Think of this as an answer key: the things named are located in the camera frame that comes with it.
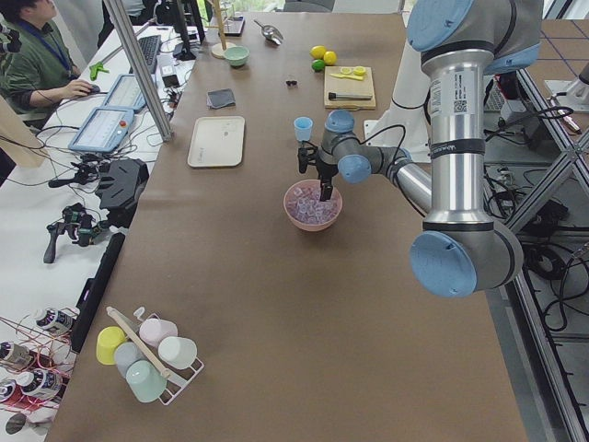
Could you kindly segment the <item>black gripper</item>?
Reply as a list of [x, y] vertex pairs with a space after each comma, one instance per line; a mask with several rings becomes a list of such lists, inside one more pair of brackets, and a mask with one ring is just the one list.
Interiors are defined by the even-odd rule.
[[317, 161], [316, 168], [318, 171], [318, 178], [321, 182], [319, 200], [329, 201], [332, 195], [333, 186], [325, 183], [331, 183], [332, 178], [335, 176], [335, 165], [323, 161]]

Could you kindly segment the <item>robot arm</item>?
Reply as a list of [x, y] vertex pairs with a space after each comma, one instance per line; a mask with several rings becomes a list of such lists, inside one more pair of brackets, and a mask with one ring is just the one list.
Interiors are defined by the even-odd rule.
[[523, 263], [514, 233], [484, 209], [483, 79], [538, 57], [538, 1], [419, 1], [389, 109], [368, 138], [353, 116], [331, 112], [319, 147], [300, 147], [314, 165], [320, 197], [332, 179], [380, 174], [424, 212], [410, 248], [415, 277], [440, 297], [465, 297], [512, 281]]

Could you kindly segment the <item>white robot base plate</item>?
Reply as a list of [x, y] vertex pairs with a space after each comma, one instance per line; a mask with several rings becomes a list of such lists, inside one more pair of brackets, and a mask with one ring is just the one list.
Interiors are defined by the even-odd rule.
[[429, 144], [429, 125], [425, 120], [415, 124], [404, 123], [406, 135], [401, 142], [402, 130], [400, 128], [387, 129], [381, 134], [375, 136], [378, 130], [387, 127], [378, 120], [364, 120], [364, 138], [369, 138], [368, 145], [380, 147], [398, 147], [400, 146], [409, 155], [415, 163], [429, 164], [430, 144]]

